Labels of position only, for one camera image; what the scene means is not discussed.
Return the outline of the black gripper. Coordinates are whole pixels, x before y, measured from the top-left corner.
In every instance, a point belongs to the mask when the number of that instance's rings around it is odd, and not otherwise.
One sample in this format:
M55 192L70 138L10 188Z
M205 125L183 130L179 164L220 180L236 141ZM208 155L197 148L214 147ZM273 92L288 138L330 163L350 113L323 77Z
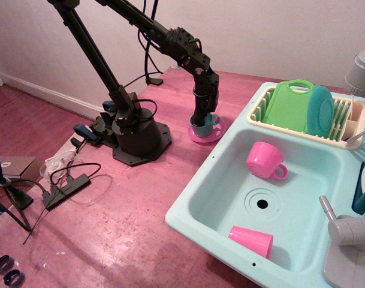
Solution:
M194 74L195 110L192 116L192 124L202 127L206 124L206 116L214 112L219 98L219 75L213 71L204 71Z

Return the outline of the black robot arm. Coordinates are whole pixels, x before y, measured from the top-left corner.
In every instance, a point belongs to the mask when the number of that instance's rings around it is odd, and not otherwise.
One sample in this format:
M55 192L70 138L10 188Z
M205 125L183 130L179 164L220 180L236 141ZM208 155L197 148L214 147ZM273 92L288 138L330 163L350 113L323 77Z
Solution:
M85 57L109 93L124 88L114 75L123 73L117 64L108 64L117 50L126 66L130 60L139 66L140 57L152 48L174 60L194 80L194 124L202 126L208 113L218 105L219 76L210 67L210 58L204 54L199 38L183 28L166 28L155 15L148 16L146 1L133 4L129 1L49 1L64 27L76 40Z

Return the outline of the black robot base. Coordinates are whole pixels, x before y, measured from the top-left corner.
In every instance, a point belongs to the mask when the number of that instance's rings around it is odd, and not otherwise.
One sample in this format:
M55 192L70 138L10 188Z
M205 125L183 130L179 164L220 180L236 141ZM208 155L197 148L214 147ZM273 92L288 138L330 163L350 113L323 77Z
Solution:
M110 101L102 104L103 112L91 125L100 142L112 148L112 157L128 166L138 166L157 160L171 144L169 127L154 119L153 110L142 108L137 94L125 91L109 93Z

